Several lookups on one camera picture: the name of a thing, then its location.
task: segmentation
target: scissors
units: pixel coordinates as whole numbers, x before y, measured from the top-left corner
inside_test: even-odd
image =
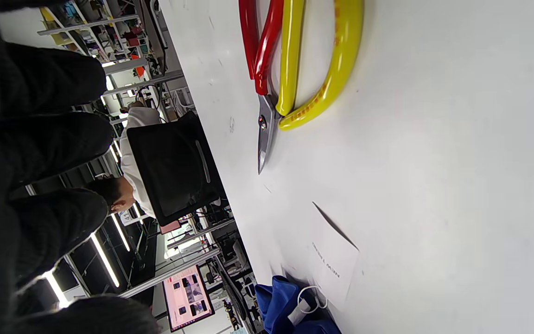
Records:
[[[279,122],[281,130],[288,131],[313,120],[333,104],[349,80],[362,39],[364,3],[363,0],[334,2],[335,39],[327,77],[316,95],[298,109],[292,110],[298,82],[305,0],[271,0],[260,42],[257,38],[256,3],[254,0],[239,0],[248,73],[259,94],[259,174],[269,155],[276,122]],[[274,108],[267,79],[282,26],[280,96]]]
[[[271,58],[281,31],[284,0],[271,0],[260,41],[255,0],[239,0],[239,11],[248,74],[250,79],[254,80],[254,89],[259,95],[258,171],[261,174],[280,117],[273,103],[274,93],[269,94],[268,79]]]

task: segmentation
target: red scissors handle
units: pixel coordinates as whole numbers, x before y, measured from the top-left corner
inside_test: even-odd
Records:
[[[257,30],[257,9],[254,0],[238,0],[240,11],[240,26],[242,28],[242,40],[246,64],[250,79],[254,79],[254,58],[257,54],[259,33]]]
[[[284,19],[284,0],[271,0],[269,3],[269,13],[265,20],[265,28],[261,34],[259,49],[254,58],[254,87],[259,95],[267,95],[269,88],[267,78],[269,78],[269,68],[277,38],[280,36],[281,25]]]

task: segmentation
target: white tabletop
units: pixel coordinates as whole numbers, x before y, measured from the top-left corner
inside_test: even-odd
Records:
[[[368,0],[344,93],[261,175],[238,2],[160,3],[260,283],[306,274],[314,201],[360,249],[344,333],[534,333],[534,1]],[[307,2],[299,103],[332,10]]]

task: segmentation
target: white shirt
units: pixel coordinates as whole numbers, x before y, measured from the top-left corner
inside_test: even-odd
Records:
[[[159,112],[156,109],[145,107],[133,107],[129,109],[129,116],[127,117],[127,126],[121,134],[119,146],[121,147],[121,169],[123,170],[123,177],[133,187],[133,198],[138,201],[140,207],[150,216],[155,218],[154,211],[150,202],[150,197],[146,192],[146,187],[141,179],[140,170],[137,168],[133,151],[127,138],[127,129],[135,127],[144,127],[146,125],[154,125],[160,123]]]

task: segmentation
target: pink screen display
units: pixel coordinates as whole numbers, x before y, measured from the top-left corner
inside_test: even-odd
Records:
[[[172,332],[214,314],[197,266],[171,276],[163,285]]]

